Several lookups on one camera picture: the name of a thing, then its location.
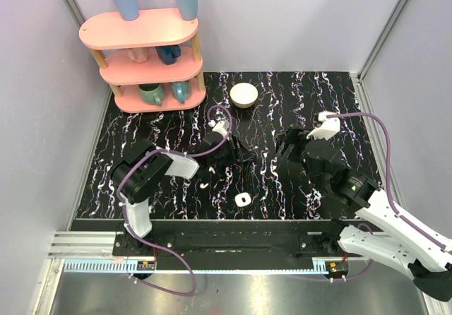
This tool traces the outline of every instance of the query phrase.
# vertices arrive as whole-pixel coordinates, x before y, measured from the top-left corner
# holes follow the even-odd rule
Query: teal mug
[[[187,81],[171,83],[171,91],[174,98],[182,104],[191,96],[190,84]]]
[[[159,83],[140,84],[140,95],[150,105],[162,105],[165,98],[165,87]]]

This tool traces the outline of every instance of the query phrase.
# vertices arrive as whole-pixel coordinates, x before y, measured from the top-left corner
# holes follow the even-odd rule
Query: pink shelf
[[[196,76],[203,67],[202,60],[193,60],[190,47],[181,47],[181,56],[169,66],[160,61],[155,48],[149,49],[149,58],[143,63],[132,61],[126,50],[115,52],[105,60],[108,68],[100,69],[100,75],[106,82],[115,85],[186,81]]]
[[[78,35],[88,48],[108,50],[180,44],[197,31],[198,19],[182,20],[176,8],[165,8],[140,10],[136,20],[101,13],[84,22]]]
[[[164,112],[169,110],[185,110],[197,107],[204,101],[206,97],[206,91],[198,90],[198,81],[196,78],[190,80],[191,97],[183,105],[176,100],[171,93],[171,87],[169,83],[165,84],[167,94],[162,102],[161,106],[149,105],[144,102],[140,96],[140,88],[137,85],[124,85],[121,87],[123,95],[121,97],[115,97],[118,108],[123,112],[136,113],[136,112]]]

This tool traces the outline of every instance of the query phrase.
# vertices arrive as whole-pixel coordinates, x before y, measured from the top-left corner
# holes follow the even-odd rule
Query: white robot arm
[[[319,114],[312,131],[291,126],[278,136],[283,154],[294,147],[289,160],[303,164],[311,182],[342,210],[354,213],[390,237],[375,236],[352,225],[336,224],[331,240],[347,253],[371,258],[408,278],[429,296],[446,302],[452,298],[452,241],[427,227],[402,207],[393,206],[387,193],[365,175],[346,167],[341,154],[327,140],[340,131],[334,113]]]

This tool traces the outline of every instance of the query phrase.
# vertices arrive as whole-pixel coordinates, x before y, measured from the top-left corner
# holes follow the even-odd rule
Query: wooden shelf post
[[[101,69],[106,69],[108,67],[107,62],[105,61],[104,53],[100,50],[90,49],[91,54],[93,54],[94,59]]]
[[[193,60],[195,62],[199,62],[200,60],[202,60],[203,57],[201,56],[201,46],[199,44],[198,33],[196,33],[191,38],[191,47],[193,48]]]
[[[195,62],[199,62],[200,60],[202,60],[203,57],[201,56],[201,45],[199,43],[198,33],[196,33],[191,38],[191,48],[193,49],[193,60]],[[198,75],[196,76],[196,79],[198,80],[198,90],[205,91],[206,85],[204,84],[203,69],[201,69],[201,71],[198,73]]]
[[[206,91],[206,85],[204,84],[204,73],[203,69],[199,72],[198,75],[196,75],[196,79],[198,80],[198,90],[199,91]]]
[[[91,51],[91,54],[93,54],[94,59],[96,60],[97,64],[99,64],[99,67],[101,69],[106,69],[108,68],[108,64],[105,61],[105,56],[104,53],[100,50],[94,50],[91,48],[88,48]],[[110,89],[112,89],[112,92],[114,93],[115,96],[117,97],[121,97],[122,96],[122,91],[121,89],[119,89],[119,86],[114,85],[114,84],[109,84]]]
[[[114,85],[114,84],[110,84],[110,83],[108,83],[108,85],[110,86],[110,89],[112,89],[112,92],[114,93],[114,95],[116,97],[121,97],[122,96],[122,91],[121,91],[121,89],[119,88],[118,85]]]

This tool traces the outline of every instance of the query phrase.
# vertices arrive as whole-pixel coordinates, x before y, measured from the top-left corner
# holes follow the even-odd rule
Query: white wall
[[[62,0],[0,0],[0,304],[25,314],[108,93]]]
[[[411,0],[365,78],[408,210],[452,237],[452,0]]]
[[[112,0],[76,0],[86,18]],[[206,71],[357,72],[397,0],[199,0]],[[141,8],[174,0],[139,0]]]

